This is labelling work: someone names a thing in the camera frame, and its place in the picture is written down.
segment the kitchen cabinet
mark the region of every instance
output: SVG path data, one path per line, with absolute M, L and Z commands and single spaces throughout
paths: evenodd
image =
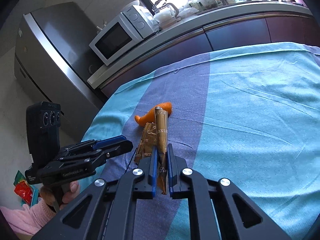
M 302 17 L 270 17 L 266 20 L 271 42 L 305 43 Z
M 206 34 L 213 50 L 271 42 L 266 19 L 235 23 Z
M 305 44 L 320 47 L 320 26 L 314 19 L 303 18 Z
M 160 67 L 210 51 L 212 51 L 212 48 L 207 36 L 205 34 L 198 35 L 165 49 L 137 64 L 101 90 L 109 98 L 121 85 L 131 80 L 147 75 Z
M 320 46 L 320 27 L 314 19 L 304 17 L 267 18 L 271 42 L 291 41 Z

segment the microwave oven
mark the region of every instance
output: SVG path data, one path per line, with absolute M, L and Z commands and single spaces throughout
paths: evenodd
M 132 5 L 109 22 L 89 46 L 108 66 L 158 30 L 147 8 Z

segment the purple stripe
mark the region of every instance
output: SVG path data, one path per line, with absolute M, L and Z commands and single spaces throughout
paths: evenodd
M 185 158 L 188 167 L 192 167 L 204 120 L 209 60 L 210 54 L 205 53 L 157 69 L 155 78 L 126 122 L 122 134 L 136 147 L 143 129 L 137 126 L 134 116 L 144 115 L 159 103 L 172 102 L 168 142 L 172 143 L 175 155 Z M 114 176 L 113 179 L 117 179 L 124 172 L 120 162 L 127 164 L 131 156 L 110 159 L 103 177 L 110 180 L 110 176 Z M 111 167 L 112 174 L 107 174 Z M 169 195 L 161 195 L 159 191 L 153 200 L 138 200 L 133 239 L 165 239 L 179 204 L 180 200 L 170 200 Z

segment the camera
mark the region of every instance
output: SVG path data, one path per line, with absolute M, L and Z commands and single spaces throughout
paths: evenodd
M 60 150 L 60 110 L 59 104 L 44 101 L 27 108 L 27 138 L 32 167 L 25 171 L 25 176 L 31 185 L 41 183 L 37 171 L 51 162 Z

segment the pink sleeve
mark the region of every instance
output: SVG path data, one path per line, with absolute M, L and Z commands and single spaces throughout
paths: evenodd
M 14 232 L 28 235 L 34 235 L 55 216 L 43 199 L 31 208 L 24 204 L 22 210 L 0 209 Z

